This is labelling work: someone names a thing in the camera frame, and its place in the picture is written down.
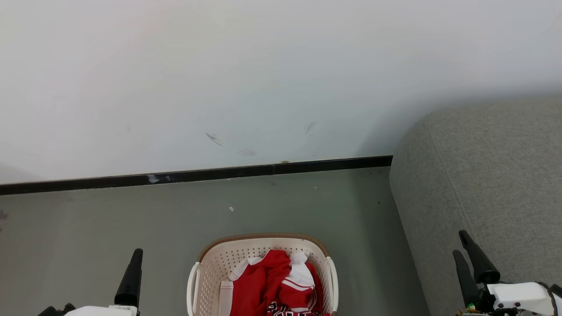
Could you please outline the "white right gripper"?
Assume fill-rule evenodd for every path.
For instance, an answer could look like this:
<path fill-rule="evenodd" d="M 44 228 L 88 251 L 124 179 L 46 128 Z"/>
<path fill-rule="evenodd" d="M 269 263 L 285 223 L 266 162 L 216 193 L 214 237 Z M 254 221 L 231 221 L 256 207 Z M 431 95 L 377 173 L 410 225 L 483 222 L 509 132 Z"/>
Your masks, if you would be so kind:
<path fill-rule="evenodd" d="M 458 284 L 465 307 L 462 316 L 558 316 L 558 285 L 543 282 L 499 283 L 501 274 L 466 230 L 458 236 L 472 264 L 454 250 Z"/>

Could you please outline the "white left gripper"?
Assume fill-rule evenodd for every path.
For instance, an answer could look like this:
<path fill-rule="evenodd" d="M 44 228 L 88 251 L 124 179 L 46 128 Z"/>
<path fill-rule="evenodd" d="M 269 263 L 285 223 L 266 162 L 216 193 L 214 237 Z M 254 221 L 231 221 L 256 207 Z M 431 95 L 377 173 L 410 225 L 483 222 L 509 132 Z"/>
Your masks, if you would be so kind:
<path fill-rule="evenodd" d="M 134 250 L 115 294 L 115 305 L 109 307 L 83 306 L 65 316 L 137 316 L 142 283 L 143 250 Z"/>

